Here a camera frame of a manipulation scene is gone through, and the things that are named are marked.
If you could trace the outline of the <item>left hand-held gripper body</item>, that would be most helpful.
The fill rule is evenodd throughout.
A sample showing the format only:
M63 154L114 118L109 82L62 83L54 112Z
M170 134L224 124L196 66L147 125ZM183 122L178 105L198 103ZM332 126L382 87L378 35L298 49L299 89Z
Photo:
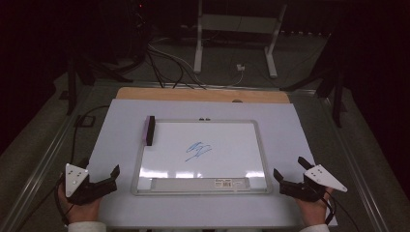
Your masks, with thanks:
M66 165L65 195L74 205L85 205L117 190L116 179L111 177L91 183L87 169L72 164Z

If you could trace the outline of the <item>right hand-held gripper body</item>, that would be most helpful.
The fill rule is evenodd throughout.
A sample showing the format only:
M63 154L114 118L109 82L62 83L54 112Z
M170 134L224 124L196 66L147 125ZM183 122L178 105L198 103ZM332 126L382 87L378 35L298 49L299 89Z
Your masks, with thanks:
M306 170L301 183L285 181L279 176L279 193L306 202L316 202L325 195L326 188L347 192L347 187L321 164L303 164Z

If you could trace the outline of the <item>purple and black whiteboard eraser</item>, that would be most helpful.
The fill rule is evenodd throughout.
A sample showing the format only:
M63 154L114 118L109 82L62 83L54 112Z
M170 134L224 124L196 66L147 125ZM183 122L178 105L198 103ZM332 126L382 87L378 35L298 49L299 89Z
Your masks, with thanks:
M148 116L143 131L143 142L146 146L151 146L153 144L155 126L156 118L154 116Z

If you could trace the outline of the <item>white whiteboard with silver frame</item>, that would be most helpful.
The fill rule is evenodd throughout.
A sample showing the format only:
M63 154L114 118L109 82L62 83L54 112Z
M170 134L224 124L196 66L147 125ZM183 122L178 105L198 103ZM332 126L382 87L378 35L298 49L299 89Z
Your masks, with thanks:
M252 120L156 120L137 156L135 195L257 194L272 189Z

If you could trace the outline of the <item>person's right hand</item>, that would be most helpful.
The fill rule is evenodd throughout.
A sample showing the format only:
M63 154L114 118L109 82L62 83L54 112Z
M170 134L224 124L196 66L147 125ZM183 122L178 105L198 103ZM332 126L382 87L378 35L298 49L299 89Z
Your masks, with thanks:
M332 188L326 188L326 193L322 199L316 202L306 202L301 199L295 199L305 226L324 224L326 221L327 202L330 198Z

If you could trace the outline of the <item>person's left hand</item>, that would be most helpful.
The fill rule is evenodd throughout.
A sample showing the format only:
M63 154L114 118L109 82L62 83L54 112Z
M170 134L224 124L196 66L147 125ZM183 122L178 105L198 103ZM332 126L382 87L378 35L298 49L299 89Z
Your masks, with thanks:
M74 205L68 201L65 192L61 188L58 190L58 197L62 204L63 213L69 223L99 220L101 198L85 205Z

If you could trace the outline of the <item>black square floor socket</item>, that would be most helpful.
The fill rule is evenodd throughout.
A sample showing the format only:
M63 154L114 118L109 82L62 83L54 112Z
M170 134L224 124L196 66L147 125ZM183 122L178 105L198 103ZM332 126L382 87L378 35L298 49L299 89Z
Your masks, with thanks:
M75 128L92 128L95 125L96 117L89 115L78 115L74 123Z

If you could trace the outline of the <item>black tripod stand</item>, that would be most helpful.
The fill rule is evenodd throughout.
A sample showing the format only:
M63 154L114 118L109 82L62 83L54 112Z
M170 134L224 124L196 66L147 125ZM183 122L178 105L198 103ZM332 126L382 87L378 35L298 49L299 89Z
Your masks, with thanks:
M285 87L281 91L293 92L309 83L321 79L321 83L315 91L318 98L328 98L333 93L332 118L340 128L340 112L342 108L343 72L342 63L342 39L333 32L324 45L308 77Z
M96 78L93 76L92 69L97 70L118 82L130 83L131 80L124 78L122 75L112 71L102 63L92 59L85 54L72 54L68 56L68 110L67 114L71 115L77 105L76 80L79 78L85 85L93 85Z

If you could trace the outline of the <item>large white table cover sheet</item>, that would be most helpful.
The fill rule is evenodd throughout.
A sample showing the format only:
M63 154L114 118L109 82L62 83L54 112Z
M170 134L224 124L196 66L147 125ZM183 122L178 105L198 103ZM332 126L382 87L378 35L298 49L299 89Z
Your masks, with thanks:
M156 120L252 120L257 123L272 189L257 194L135 195L132 182L148 116ZM274 169L290 182L303 179L298 157L312 161L295 107L290 103L112 101L89 161L97 182L119 165L117 190L105 196L100 219L114 228L283 228L302 225L293 198L280 194Z

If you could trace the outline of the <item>dark equipment rack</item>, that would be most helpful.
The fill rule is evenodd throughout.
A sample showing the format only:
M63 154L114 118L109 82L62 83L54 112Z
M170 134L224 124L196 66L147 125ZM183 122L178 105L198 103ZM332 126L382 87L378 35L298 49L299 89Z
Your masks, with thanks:
M151 37L149 0L104 0L101 10L113 62L141 62Z

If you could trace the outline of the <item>white metal stand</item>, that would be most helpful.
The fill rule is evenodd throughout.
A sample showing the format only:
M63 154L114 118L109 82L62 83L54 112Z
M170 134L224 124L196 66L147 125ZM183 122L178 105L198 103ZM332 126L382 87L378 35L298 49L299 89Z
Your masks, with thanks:
M193 62L193 72L201 73L204 30L270 34L271 42L264 48L269 77L277 78L278 71L274 61L274 48L278 40L281 24L287 9L286 3L280 4L276 17L257 17L225 14L204 14L203 0L198 0L196 49Z

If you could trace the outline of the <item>metal floor rail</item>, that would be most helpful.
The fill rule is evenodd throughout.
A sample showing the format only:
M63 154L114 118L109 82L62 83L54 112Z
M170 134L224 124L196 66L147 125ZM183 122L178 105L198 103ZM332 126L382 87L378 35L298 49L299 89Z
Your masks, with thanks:
M342 130L336 125L333 120L332 112L333 108L331 102L328 99L318 99L322 110L327 118L327 121L330 123L330 126L334 132L335 137L337 138L337 144L341 149L341 153L345 159L348 172L355 183L356 190L362 200L362 203L366 209L366 213L369 217L369 220L374 228L375 232L390 232L390 229L387 226L386 221L383 219L379 207L373 197L373 194L366 183L365 176L363 175L359 164L355 160L352 149L349 147L349 144L342 132Z
M77 103L53 96L0 157L0 232L14 232L25 217L44 176L92 88L77 91Z

